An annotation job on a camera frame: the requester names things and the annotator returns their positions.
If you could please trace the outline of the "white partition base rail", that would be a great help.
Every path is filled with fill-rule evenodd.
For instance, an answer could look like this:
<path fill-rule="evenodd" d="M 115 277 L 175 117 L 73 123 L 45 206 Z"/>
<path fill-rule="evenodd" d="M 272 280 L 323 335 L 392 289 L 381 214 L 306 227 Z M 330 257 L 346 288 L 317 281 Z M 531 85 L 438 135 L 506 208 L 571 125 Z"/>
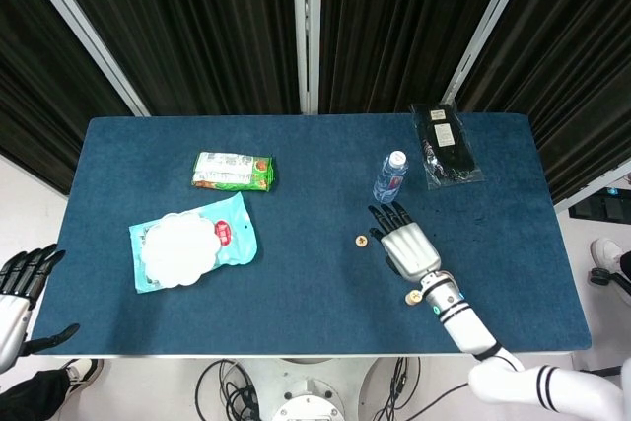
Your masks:
<path fill-rule="evenodd" d="M 590 197 L 597 191 L 609 187 L 611 184 L 626 178 L 628 175 L 631 175 L 631 158 L 622 162 L 616 168 L 609 170 L 598 178 L 592 180 L 587 185 L 582 187 L 579 191 L 572 194 L 570 197 L 564 198 L 560 202 L 555 204 L 555 213 L 559 214 L 565 210 L 568 210 L 573 205 Z"/>

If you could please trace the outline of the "mint bag of white plates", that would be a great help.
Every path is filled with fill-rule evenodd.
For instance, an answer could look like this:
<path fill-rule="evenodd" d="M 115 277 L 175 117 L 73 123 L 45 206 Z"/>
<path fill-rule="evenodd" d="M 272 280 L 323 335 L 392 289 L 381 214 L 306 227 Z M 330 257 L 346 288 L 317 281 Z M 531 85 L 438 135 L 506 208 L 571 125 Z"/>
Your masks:
<path fill-rule="evenodd" d="M 258 244 L 241 193 L 129 228 L 138 294 L 195 284 L 222 266 L 251 263 Z"/>

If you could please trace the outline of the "blue fabric table cover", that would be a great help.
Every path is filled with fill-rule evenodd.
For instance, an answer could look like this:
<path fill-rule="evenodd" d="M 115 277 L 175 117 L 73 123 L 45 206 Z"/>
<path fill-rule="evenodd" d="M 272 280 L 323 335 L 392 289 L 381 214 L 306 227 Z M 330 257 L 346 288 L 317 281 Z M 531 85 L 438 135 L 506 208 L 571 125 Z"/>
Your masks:
<path fill-rule="evenodd" d="M 386 154 L 410 163 L 398 199 L 478 316 L 513 352 L 573 351 L 591 335 L 526 117 L 467 113 L 484 179 L 431 190 L 407 114 L 107 117 L 89 124 L 35 336 L 79 331 L 57 356 L 453 353 L 387 266 L 369 206 Z M 134 288 L 129 227 L 222 199 L 191 183 L 202 151 L 270 156 L 248 192 L 253 262 L 193 285 Z"/>

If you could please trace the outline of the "clear plastic water bottle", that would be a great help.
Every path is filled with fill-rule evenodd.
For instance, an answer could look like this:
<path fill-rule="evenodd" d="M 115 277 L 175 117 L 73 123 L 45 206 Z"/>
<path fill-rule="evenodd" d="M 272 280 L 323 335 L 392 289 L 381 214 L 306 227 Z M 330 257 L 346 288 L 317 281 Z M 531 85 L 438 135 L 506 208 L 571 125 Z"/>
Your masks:
<path fill-rule="evenodd" d="M 377 202 L 388 204 L 395 199 L 407 170 L 408 160 L 403 151 L 392 151 L 386 156 L 373 187 Z"/>

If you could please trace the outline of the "black electronic device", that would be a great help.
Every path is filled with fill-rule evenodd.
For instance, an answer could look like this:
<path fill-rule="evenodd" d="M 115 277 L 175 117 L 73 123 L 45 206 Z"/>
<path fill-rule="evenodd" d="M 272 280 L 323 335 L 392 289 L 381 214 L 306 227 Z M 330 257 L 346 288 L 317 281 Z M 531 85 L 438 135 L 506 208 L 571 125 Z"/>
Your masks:
<path fill-rule="evenodd" d="M 603 188 L 571 206 L 568 212 L 574 219 L 631 225 L 631 190 Z"/>

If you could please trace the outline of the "black socks in clear bag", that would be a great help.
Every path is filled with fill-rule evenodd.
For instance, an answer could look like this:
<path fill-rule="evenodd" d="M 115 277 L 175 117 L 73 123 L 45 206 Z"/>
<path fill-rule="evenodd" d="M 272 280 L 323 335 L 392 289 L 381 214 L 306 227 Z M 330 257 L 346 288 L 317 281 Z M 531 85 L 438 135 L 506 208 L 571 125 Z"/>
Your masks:
<path fill-rule="evenodd" d="M 484 180 L 457 111 L 449 104 L 412 104 L 430 190 Z"/>

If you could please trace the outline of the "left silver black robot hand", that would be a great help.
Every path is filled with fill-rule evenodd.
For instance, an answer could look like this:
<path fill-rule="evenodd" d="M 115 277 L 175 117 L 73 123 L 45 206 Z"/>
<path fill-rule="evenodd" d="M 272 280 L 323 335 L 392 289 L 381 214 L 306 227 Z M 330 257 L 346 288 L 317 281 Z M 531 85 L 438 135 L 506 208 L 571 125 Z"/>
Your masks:
<path fill-rule="evenodd" d="M 0 268 L 0 374 L 12 369 L 21 357 L 54 348 L 80 328 L 72 323 L 57 334 L 28 340 L 28 326 L 46 281 L 64 257 L 57 244 L 22 251 Z"/>

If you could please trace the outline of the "black trouser leg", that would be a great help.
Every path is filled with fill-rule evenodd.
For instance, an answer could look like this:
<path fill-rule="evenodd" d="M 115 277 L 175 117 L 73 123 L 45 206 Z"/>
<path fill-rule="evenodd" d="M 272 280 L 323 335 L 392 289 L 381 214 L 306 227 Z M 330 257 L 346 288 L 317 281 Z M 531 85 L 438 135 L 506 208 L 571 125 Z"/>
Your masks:
<path fill-rule="evenodd" d="M 39 371 L 0 393 L 0 421 L 48 421 L 64 404 L 70 386 L 64 368 Z"/>

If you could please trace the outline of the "white grey robot base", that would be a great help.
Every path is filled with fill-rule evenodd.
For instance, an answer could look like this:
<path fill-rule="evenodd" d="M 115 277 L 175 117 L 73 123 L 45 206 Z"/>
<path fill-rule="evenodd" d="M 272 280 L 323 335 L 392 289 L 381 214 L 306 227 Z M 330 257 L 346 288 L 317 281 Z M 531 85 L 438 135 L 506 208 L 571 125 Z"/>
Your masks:
<path fill-rule="evenodd" d="M 261 421 L 368 421 L 363 396 L 377 357 L 240 358 Z"/>

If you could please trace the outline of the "black pleated curtain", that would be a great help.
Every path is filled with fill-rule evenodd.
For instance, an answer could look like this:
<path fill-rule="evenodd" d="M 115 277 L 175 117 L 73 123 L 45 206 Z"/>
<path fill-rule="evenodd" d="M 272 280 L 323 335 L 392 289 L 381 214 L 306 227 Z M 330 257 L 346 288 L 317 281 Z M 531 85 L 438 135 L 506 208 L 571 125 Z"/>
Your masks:
<path fill-rule="evenodd" d="M 294 0 L 76 0 L 150 114 L 296 114 Z"/>
<path fill-rule="evenodd" d="M 489 2 L 321 0 L 319 113 L 438 102 Z"/>
<path fill-rule="evenodd" d="M 90 121 L 129 113 L 49 0 L 0 0 L 0 156 L 67 194 Z"/>
<path fill-rule="evenodd" d="M 631 0 L 510 0 L 456 95 L 525 115 L 559 203 L 631 159 Z"/>

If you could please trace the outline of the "green snack packet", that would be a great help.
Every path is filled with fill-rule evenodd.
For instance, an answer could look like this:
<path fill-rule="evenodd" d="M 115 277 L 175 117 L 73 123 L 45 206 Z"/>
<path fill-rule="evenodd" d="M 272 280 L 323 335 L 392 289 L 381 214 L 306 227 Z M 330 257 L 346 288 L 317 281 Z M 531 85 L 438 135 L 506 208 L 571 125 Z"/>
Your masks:
<path fill-rule="evenodd" d="M 191 179 L 194 187 L 221 191 L 267 192 L 273 182 L 270 157 L 215 152 L 199 153 Z"/>

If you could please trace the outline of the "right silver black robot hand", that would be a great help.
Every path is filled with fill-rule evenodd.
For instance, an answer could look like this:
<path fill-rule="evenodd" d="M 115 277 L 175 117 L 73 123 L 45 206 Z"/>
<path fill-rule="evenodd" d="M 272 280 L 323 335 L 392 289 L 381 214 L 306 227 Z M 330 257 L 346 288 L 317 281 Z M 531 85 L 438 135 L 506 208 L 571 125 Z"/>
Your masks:
<path fill-rule="evenodd" d="M 418 283 L 440 269 L 442 261 L 437 250 L 398 202 L 370 205 L 368 210 L 379 225 L 369 233 L 382 245 L 386 262 L 397 275 Z"/>

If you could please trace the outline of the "black office chair base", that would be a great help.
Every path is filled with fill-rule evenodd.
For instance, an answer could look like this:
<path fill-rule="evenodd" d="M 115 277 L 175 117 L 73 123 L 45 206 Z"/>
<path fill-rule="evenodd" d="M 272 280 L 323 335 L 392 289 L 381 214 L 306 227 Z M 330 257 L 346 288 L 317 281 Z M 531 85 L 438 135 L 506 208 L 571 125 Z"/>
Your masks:
<path fill-rule="evenodd" d="M 594 267 L 587 275 L 581 303 L 591 345 L 578 350 L 573 363 L 581 372 L 597 375 L 622 387 L 622 366 L 631 359 L 631 282 L 620 273 Z"/>

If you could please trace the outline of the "black and white sneaker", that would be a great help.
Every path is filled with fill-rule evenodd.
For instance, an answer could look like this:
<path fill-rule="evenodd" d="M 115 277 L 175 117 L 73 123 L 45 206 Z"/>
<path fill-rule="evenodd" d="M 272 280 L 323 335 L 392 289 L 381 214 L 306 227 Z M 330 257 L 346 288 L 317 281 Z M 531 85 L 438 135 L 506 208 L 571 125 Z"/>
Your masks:
<path fill-rule="evenodd" d="M 91 385 L 101 374 L 105 366 L 102 359 L 72 359 L 63 369 L 68 375 L 69 387 L 67 395 L 78 393 Z"/>

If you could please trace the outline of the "white frame post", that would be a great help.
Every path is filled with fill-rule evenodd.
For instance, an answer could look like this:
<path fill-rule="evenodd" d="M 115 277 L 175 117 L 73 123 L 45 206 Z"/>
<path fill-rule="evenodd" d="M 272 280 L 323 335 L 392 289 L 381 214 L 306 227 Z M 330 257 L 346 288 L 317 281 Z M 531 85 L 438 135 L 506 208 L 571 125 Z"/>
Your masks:
<path fill-rule="evenodd" d="M 321 0 L 294 0 L 301 114 L 319 111 Z"/>
<path fill-rule="evenodd" d="M 489 0 L 440 99 L 452 105 L 511 0 Z"/>
<path fill-rule="evenodd" d="M 151 112 L 141 100 L 79 2 L 77 0 L 48 1 L 82 44 L 130 112 L 134 116 L 149 117 Z"/>

